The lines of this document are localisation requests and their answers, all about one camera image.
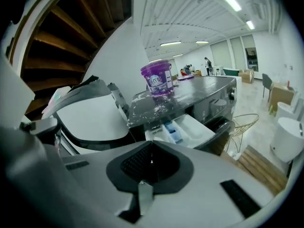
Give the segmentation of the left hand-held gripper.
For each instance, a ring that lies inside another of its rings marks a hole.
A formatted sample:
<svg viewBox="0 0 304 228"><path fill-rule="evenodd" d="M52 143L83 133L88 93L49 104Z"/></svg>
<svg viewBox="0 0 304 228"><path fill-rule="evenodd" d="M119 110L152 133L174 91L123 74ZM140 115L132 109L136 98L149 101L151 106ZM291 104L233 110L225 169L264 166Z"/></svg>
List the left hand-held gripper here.
<svg viewBox="0 0 304 228"><path fill-rule="evenodd" d="M53 117L35 120L28 123L21 122L19 125L21 130L35 136L43 136L45 134L54 132L57 127L58 121Z"/></svg>

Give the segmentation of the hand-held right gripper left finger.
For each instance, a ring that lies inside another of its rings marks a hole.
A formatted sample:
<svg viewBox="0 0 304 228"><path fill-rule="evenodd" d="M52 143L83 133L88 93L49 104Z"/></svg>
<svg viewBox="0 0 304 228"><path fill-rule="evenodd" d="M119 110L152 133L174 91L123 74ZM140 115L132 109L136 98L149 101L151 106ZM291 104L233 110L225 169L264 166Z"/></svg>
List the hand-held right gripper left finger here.
<svg viewBox="0 0 304 228"><path fill-rule="evenodd" d="M150 215L140 214L135 164L150 157L151 143L127 146L61 159L46 144L53 201L49 214L57 228L150 228Z"/></svg>

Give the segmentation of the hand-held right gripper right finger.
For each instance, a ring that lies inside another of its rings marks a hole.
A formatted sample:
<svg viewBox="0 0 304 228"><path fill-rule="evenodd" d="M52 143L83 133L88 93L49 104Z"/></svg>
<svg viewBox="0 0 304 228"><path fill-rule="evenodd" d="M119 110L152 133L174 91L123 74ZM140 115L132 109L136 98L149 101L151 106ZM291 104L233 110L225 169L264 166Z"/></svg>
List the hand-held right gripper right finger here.
<svg viewBox="0 0 304 228"><path fill-rule="evenodd" d="M193 163L191 180L177 193L156 195L144 228L226 228L245 220L221 187L234 180L261 208L271 201L271 192L261 182L234 164L214 154L168 145Z"/></svg>

